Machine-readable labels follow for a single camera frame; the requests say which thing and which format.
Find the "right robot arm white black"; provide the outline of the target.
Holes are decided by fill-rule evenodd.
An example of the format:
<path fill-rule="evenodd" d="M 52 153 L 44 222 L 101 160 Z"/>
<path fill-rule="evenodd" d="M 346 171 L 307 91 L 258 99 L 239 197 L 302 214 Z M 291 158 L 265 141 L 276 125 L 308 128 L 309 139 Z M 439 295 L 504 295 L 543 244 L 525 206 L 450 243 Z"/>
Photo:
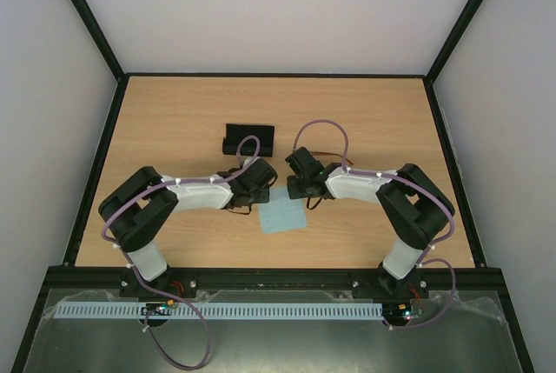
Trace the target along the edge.
<path fill-rule="evenodd" d="M 389 296 L 405 290 L 428 251 L 455 230 L 453 205 L 413 163 L 386 172 L 341 163 L 325 166 L 304 147 L 294 150 L 286 163 L 294 172 L 287 179 L 291 199 L 354 199 L 382 207 L 397 235 L 377 275 L 377 283 Z"/>

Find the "brown translucent sunglasses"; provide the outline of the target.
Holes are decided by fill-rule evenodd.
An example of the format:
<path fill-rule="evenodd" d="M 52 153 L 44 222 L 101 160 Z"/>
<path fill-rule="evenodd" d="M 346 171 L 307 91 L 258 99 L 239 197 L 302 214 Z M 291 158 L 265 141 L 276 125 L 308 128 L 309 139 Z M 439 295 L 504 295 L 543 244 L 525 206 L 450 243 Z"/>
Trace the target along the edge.
<path fill-rule="evenodd" d="M 342 155 L 337 154 L 337 153 L 331 153 L 331 152 L 325 152 L 325 151 L 312 151 L 312 154 L 314 156 L 319 156 L 319 157 L 337 157 L 337 158 L 342 159 Z M 354 165 L 354 162 L 351 161 L 349 158 L 345 158 L 345 161 L 349 165 Z"/>

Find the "light blue cleaning cloth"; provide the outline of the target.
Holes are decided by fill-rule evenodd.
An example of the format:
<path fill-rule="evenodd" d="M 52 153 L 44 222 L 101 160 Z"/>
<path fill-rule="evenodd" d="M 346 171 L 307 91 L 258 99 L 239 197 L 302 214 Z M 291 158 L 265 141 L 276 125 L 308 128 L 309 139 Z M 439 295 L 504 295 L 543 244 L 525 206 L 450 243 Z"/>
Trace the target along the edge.
<path fill-rule="evenodd" d="M 269 201 L 257 206 L 261 232 L 274 234 L 307 227 L 307 218 L 301 199 L 290 199 L 286 187 L 271 188 Z"/>

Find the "black sunglasses case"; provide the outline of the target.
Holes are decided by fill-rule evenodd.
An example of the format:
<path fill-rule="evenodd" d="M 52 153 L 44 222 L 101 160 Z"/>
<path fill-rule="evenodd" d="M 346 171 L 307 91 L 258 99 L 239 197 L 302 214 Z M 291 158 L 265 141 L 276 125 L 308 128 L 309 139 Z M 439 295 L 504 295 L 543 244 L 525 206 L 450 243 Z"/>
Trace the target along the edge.
<path fill-rule="evenodd" d="M 266 124 L 227 123 L 222 139 L 222 154 L 235 155 L 238 146 L 245 140 L 240 149 L 242 156 L 253 156 L 259 146 L 259 157 L 272 157 L 275 143 L 275 127 Z"/>

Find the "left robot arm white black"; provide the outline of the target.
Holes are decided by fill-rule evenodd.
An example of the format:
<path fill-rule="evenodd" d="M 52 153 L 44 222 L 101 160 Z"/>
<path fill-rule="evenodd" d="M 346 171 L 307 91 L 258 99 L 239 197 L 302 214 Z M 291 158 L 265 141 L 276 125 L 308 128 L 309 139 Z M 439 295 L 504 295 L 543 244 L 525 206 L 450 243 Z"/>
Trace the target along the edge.
<path fill-rule="evenodd" d="M 123 253 L 144 281 L 152 282 L 169 268 L 155 237 L 171 214 L 199 209 L 251 211 L 254 205 L 269 202 L 277 177 L 261 158 L 207 177 L 169 177 L 151 166 L 142 167 L 99 205 L 104 221 L 101 236 Z"/>

